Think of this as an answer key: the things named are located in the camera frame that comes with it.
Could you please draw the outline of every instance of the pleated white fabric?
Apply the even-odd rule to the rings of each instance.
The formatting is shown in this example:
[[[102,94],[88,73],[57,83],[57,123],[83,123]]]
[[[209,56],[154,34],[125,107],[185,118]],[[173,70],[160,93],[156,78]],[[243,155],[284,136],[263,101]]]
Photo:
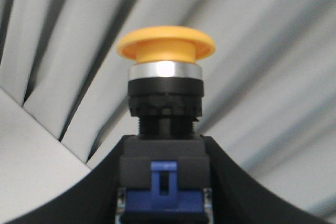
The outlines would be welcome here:
[[[0,0],[0,24],[0,86],[91,168],[138,130],[118,40],[155,25],[209,33],[196,131],[336,223],[336,0]]]

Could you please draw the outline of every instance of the silver metal ring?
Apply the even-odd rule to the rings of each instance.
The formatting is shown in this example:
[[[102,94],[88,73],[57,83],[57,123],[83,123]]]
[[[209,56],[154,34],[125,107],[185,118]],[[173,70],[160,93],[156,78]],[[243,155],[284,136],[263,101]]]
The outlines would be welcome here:
[[[183,77],[202,80],[202,68],[192,63],[163,60],[137,64],[129,69],[129,80],[150,77]]]

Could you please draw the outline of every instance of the yellow mushroom button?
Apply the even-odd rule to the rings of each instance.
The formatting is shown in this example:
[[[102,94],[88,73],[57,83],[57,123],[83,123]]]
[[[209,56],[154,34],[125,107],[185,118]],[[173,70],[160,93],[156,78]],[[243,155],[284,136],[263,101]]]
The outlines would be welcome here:
[[[208,34],[183,26],[135,30],[125,35],[117,48],[120,55],[137,63],[162,60],[195,63],[215,50],[215,42]]]

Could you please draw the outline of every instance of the black curved surface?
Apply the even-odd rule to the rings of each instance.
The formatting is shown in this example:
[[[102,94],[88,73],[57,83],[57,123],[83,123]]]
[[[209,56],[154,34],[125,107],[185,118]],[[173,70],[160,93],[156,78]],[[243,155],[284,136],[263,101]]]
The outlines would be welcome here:
[[[118,163],[124,136],[108,156],[71,189],[7,224],[114,223]],[[212,163],[216,224],[326,224],[280,199],[253,180],[211,138],[204,137]]]

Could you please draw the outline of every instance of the black threaded base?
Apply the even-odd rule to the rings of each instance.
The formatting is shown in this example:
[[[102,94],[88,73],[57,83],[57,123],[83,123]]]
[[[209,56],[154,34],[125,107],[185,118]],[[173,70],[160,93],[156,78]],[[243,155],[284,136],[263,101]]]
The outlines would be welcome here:
[[[194,135],[189,116],[144,116],[139,118],[139,135],[155,139],[187,139]]]

